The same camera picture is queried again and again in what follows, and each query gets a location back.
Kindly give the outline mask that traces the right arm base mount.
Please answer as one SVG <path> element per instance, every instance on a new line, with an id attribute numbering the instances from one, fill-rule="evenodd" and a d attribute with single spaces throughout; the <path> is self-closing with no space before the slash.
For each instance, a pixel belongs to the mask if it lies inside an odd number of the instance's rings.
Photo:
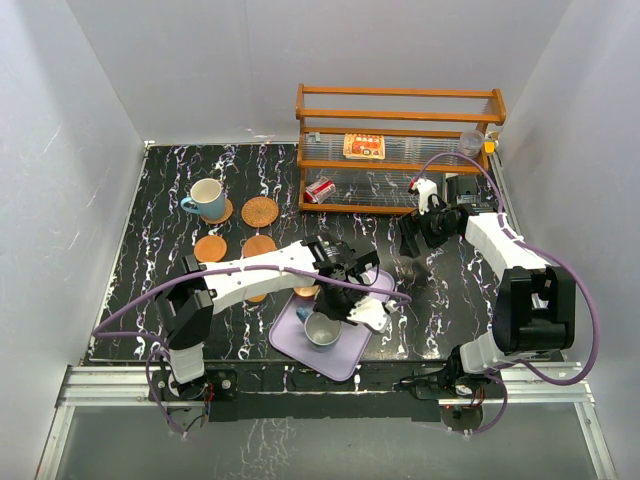
<path id="1" fill-rule="evenodd" d="M 485 422 L 482 405 L 486 399 L 487 388 L 494 385 L 501 394 L 498 413 L 489 422 Z M 503 418 L 508 406 L 508 390 L 501 376 L 495 371 L 488 373 L 467 373 L 459 360 L 449 359 L 440 369 L 424 367 L 414 370 L 393 384 L 394 392 L 408 392 L 417 400 L 441 400 L 454 398 L 464 400 L 463 404 L 446 405 L 451 414 L 452 424 L 442 420 L 444 427 L 436 427 L 447 435 L 459 435 L 465 440 L 486 433 Z"/>

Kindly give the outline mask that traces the grey mug front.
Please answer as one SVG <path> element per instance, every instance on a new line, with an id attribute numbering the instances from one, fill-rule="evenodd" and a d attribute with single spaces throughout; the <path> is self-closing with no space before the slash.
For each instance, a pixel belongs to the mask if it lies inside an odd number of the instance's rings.
<path id="1" fill-rule="evenodd" d="M 330 319 L 324 313 L 312 311 L 306 307 L 298 307 L 296 316 L 302 324 L 306 339 L 316 350 L 330 349 L 340 339 L 341 323 Z"/>

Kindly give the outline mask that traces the wooden coaster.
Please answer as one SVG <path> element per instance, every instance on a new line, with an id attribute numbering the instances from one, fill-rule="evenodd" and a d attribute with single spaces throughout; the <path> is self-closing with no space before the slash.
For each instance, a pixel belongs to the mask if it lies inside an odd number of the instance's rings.
<path id="1" fill-rule="evenodd" d="M 246 240 L 242 253 L 244 258 L 250 258 L 273 252 L 276 249 L 276 243 L 270 236 L 254 235 Z"/>
<path id="2" fill-rule="evenodd" d="M 194 246 L 194 256 L 198 262 L 219 262 L 227 253 L 227 243 L 219 235 L 200 238 Z"/>

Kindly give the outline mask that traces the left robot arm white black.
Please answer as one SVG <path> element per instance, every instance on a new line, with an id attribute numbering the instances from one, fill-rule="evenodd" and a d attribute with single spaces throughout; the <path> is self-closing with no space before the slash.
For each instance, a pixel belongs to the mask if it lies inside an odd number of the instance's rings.
<path id="1" fill-rule="evenodd" d="M 298 322 L 318 348 L 337 342 L 344 324 L 384 332 L 389 310 L 366 282 L 367 272 L 378 264 L 375 251 L 358 254 L 326 234 L 220 264 L 186 259 L 185 279 L 173 279 L 155 295 L 168 333 L 172 387 L 186 399 L 204 392 L 203 348 L 213 317 L 255 296 L 317 286 L 314 304 Z"/>

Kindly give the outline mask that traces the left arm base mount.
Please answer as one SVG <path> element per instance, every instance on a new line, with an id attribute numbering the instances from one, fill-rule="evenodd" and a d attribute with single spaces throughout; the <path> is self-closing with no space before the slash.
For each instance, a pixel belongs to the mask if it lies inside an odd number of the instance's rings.
<path id="1" fill-rule="evenodd" d="M 163 355 L 159 360 L 149 357 L 144 367 L 148 386 L 148 398 L 160 412 L 172 433 L 185 440 L 196 426 L 212 421 L 216 402 L 233 402 L 237 397 L 237 375 L 229 369 L 205 371 L 200 377 L 179 383 Z M 178 410 L 178 402 L 196 402 L 201 413 L 188 424 L 179 423 L 172 414 Z"/>

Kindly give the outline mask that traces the large blue mug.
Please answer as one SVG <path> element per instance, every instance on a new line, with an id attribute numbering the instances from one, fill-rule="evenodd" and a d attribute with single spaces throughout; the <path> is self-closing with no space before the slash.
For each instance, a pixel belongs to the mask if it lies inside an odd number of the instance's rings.
<path id="1" fill-rule="evenodd" d="M 223 184 L 213 178 L 197 181 L 191 187 L 189 195 L 181 200 L 180 206 L 188 213 L 218 220 L 224 215 L 226 208 Z"/>

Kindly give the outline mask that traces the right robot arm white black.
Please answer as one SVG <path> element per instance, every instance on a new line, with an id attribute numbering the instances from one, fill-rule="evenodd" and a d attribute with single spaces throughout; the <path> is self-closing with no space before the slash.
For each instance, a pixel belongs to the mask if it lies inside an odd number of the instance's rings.
<path id="1" fill-rule="evenodd" d="M 458 235 L 499 280 L 488 331 L 447 359 L 443 374 L 453 394 L 471 395 L 489 369 L 573 345 L 576 282 L 565 268 L 521 246 L 505 215 L 487 202 L 449 204 L 427 179 L 412 180 L 409 192 L 418 196 L 418 208 L 399 221 L 401 255 L 418 257 L 418 238 L 435 249 Z"/>

